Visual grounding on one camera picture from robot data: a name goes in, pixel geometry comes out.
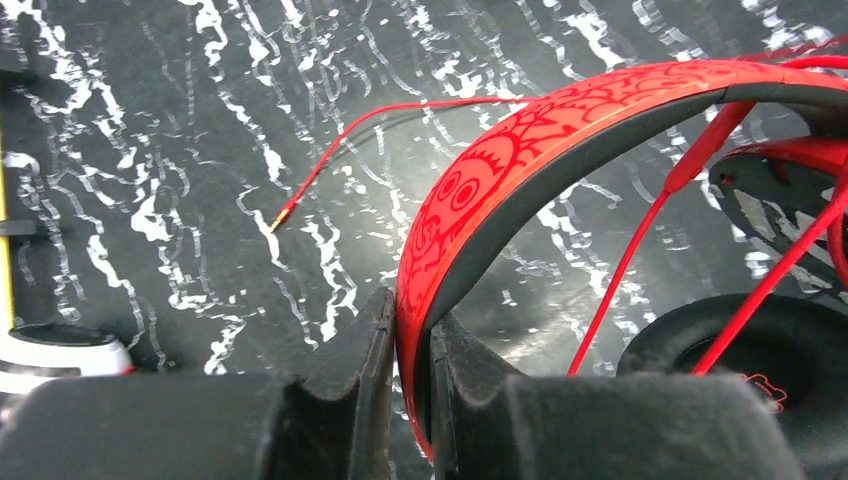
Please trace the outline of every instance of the black holder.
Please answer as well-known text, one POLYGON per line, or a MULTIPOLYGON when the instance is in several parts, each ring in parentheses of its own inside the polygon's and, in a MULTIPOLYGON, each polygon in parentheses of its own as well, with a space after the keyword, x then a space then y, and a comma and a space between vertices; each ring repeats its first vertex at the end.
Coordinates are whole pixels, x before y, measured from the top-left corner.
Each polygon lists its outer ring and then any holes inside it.
MULTIPOLYGON (((394 320, 380 289, 309 375, 50 381, 0 428, 0 478, 390 478, 394 320)), ((735 377, 531 378, 451 315, 429 348, 438 479, 803 478, 735 377)))
POLYGON ((297 374, 54 380, 0 429, 0 478, 388 478, 394 297, 297 374))
POLYGON ((735 376, 532 378, 446 316, 430 335, 436 478, 805 478, 735 376))

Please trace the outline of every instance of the black foam block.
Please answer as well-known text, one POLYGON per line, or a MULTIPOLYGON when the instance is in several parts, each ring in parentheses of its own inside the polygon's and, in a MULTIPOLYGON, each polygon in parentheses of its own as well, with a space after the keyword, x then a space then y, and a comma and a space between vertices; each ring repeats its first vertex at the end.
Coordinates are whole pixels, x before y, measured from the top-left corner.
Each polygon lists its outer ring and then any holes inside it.
POLYGON ((511 376, 503 394, 522 478, 804 478, 772 415, 731 376, 511 376))

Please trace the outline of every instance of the red logo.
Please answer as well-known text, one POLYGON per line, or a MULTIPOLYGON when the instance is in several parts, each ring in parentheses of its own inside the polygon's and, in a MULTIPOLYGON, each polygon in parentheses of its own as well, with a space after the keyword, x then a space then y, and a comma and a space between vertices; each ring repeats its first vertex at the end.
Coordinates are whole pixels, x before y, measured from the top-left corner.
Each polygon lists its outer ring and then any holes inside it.
POLYGON ((783 402, 789 398, 789 394, 786 393, 786 390, 772 385, 771 382, 769 382, 768 377, 762 373, 755 373, 753 375, 745 375, 744 373, 741 373, 739 376, 742 377, 743 381, 758 389, 766 396, 766 403, 769 408, 771 408, 772 413, 780 413, 783 411, 783 402))

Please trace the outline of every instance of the yellow edge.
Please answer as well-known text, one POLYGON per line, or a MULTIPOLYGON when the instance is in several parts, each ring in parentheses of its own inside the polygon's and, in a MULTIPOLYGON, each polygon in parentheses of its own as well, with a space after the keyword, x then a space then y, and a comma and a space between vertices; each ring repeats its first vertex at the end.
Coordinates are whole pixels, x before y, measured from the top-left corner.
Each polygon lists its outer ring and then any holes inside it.
MULTIPOLYGON (((0 143, 0 220, 6 220, 6 180, 3 178, 3 147, 0 143)), ((9 237, 0 236, 0 315, 6 328, 15 326, 15 297, 12 293, 12 263, 9 253, 9 237)))

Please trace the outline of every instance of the gray surface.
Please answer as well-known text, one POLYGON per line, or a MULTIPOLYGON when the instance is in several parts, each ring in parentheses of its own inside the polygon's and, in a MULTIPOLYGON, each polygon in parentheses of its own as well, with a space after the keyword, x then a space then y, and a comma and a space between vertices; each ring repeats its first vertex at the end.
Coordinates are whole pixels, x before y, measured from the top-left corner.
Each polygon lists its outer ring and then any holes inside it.
MULTIPOLYGON (((46 79, 0 98, 10 208, 53 232, 16 251, 20 321, 82 321, 119 333, 148 368, 209 373, 285 369, 349 323, 378 285, 392 286, 439 172, 510 107, 362 129, 268 236, 264 225, 357 116, 823 41, 843 33, 848 14, 836 0, 0 4, 4 42, 28 50, 46 79)), ((549 204, 459 318, 520 368, 563 373, 647 192, 704 123, 658 136, 549 204)), ((732 141, 795 126, 758 109, 732 141)), ((611 374, 657 315, 750 290, 769 266, 698 183, 649 232, 587 373, 611 374)), ((395 410, 397 478, 426 478, 399 394, 395 410)))

